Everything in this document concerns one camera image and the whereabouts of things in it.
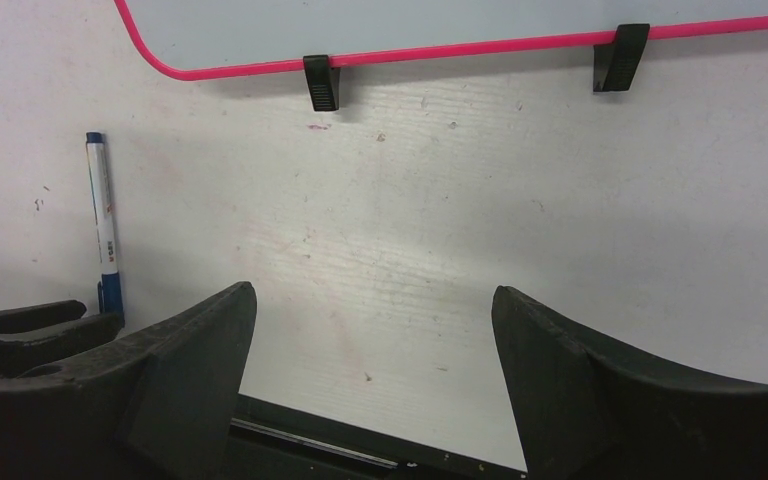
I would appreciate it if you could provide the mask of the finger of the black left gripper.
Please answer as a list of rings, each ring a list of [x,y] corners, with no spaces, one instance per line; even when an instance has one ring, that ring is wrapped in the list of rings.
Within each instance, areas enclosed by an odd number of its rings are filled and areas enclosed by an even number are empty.
[[[86,306],[77,300],[0,310],[0,334],[30,332],[78,320],[86,311]]]
[[[106,344],[122,328],[123,320],[116,313],[84,314],[78,320],[43,329],[0,334],[0,377],[15,378],[35,367]]]

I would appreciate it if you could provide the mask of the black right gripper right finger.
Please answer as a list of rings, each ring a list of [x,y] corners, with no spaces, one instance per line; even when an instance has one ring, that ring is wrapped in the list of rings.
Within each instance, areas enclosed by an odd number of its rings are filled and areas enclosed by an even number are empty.
[[[653,355],[497,288],[492,328],[531,479],[768,479],[768,384]]]

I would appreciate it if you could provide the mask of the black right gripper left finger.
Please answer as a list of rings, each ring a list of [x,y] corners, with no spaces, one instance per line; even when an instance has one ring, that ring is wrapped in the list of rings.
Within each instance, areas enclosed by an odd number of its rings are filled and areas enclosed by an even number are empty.
[[[208,479],[252,342],[238,282],[164,321],[0,377],[0,479]]]

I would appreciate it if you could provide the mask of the blue white whiteboard marker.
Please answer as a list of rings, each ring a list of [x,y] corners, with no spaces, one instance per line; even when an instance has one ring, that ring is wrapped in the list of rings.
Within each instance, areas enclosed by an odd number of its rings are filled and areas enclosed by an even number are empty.
[[[116,313],[124,319],[106,141],[101,132],[87,132],[85,137],[101,271],[97,284],[99,308],[101,313]]]

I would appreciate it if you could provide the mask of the pink framed whiteboard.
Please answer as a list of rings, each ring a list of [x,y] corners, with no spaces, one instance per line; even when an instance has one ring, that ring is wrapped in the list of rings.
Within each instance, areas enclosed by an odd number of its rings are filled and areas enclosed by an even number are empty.
[[[768,1],[120,1],[159,72],[185,81],[589,46],[621,24],[655,39],[768,29]]]

